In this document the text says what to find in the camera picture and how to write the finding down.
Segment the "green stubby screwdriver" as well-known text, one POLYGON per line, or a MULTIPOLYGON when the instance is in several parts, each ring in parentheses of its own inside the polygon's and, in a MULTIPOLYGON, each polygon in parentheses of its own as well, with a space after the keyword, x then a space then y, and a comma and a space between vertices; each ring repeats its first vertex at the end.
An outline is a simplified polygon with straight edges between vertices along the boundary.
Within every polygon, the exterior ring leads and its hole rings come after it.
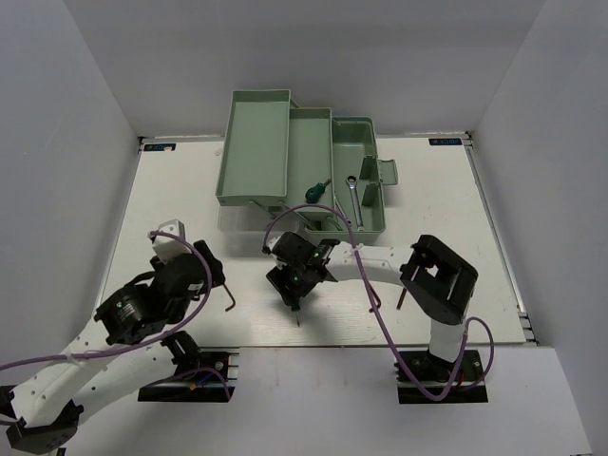
POLYGON ((332 182, 331 179, 327 179, 316 183, 310 187, 305 193, 305 201, 309 204, 317 204, 324 195, 327 186, 332 182))
POLYGON ((294 314, 294 318, 295 318, 297 327, 300 327, 300 317, 299 317, 300 303, 299 303, 299 301, 300 301, 300 299, 298 297, 289 298, 287 300, 287 306, 290 308, 291 312, 294 314))

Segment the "green toolbox with clear lid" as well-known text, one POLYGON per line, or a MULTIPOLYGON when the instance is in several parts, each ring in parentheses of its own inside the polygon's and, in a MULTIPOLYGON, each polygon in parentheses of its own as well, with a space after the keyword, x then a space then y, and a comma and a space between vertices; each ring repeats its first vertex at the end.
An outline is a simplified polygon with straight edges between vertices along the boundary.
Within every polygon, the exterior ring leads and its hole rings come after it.
POLYGON ((236 90, 218 172, 218 227, 231 234, 261 232, 275 216, 306 238, 355 237, 372 244, 387 228, 384 189, 398 182, 396 163, 378 153, 373 120, 302 107, 288 89, 236 90), (358 179, 365 229, 358 231, 346 177, 358 179), (306 191, 331 179, 317 204, 306 191))

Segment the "large silver ratchet wrench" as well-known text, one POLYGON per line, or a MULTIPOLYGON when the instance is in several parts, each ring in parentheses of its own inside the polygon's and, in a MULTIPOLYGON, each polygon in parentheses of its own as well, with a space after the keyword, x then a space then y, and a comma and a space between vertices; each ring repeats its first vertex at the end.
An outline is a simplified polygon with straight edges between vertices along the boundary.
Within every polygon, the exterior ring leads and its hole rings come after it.
POLYGON ((361 204, 358 197, 357 184, 358 179, 354 175, 349 175, 346 177, 346 184, 348 185, 350 195, 351 195, 351 204, 354 211, 355 216, 355 224, 358 231, 363 231, 365 229, 364 220, 361 211, 361 204))

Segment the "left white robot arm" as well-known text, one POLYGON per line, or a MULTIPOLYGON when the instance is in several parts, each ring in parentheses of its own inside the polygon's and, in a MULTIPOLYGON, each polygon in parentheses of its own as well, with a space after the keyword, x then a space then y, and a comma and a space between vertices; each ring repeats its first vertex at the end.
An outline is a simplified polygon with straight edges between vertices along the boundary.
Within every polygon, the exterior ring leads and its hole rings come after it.
POLYGON ((36 358, 43 368, 1 388, 2 425, 12 450, 59 452, 92 415, 139 389, 179 382, 178 394, 206 384, 232 391, 224 370, 184 330, 210 292, 222 287, 223 265, 204 240, 152 237, 151 268, 111 294, 59 354, 36 358))

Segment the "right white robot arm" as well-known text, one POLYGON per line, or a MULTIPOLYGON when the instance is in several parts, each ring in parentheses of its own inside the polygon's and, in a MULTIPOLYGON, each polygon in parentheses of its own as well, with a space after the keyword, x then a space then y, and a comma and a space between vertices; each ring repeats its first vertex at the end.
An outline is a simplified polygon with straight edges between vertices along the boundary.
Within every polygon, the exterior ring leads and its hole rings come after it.
POLYGON ((479 274, 437 237, 421 235, 409 247, 353 247, 334 238, 314 245, 285 232, 272 238, 263 252, 275 260, 268 281, 294 312, 317 284, 359 279, 360 259, 369 281, 403 287, 430 318, 430 370, 448 379, 462 369, 465 319, 479 274))

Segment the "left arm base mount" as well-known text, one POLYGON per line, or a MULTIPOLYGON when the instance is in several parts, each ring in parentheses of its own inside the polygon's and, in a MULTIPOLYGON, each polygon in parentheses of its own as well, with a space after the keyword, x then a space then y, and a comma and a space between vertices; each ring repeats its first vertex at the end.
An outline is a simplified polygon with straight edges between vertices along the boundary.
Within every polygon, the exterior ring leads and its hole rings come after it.
POLYGON ((228 403, 238 380, 237 349, 204 348, 187 332, 159 343, 170 374, 139 389, 141 403, 228 403))

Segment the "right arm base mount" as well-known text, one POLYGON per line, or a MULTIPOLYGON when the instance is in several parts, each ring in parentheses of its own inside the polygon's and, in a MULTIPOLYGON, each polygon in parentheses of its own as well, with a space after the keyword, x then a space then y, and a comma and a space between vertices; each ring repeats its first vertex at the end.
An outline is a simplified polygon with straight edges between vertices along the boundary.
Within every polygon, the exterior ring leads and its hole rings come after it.
MULTIPOLYGON (((431 359, 427 351, 400 351, 399 354, 416 378, 432 394, 439 395, 449 379, 453 366, 431 359)), ((441 402, 434 402, 418 390, 401 366, 395 362, 397 394, 400 405, 481 404, 488 402, 482 358, 477 350, 466 350, 461 367, 441 402)))

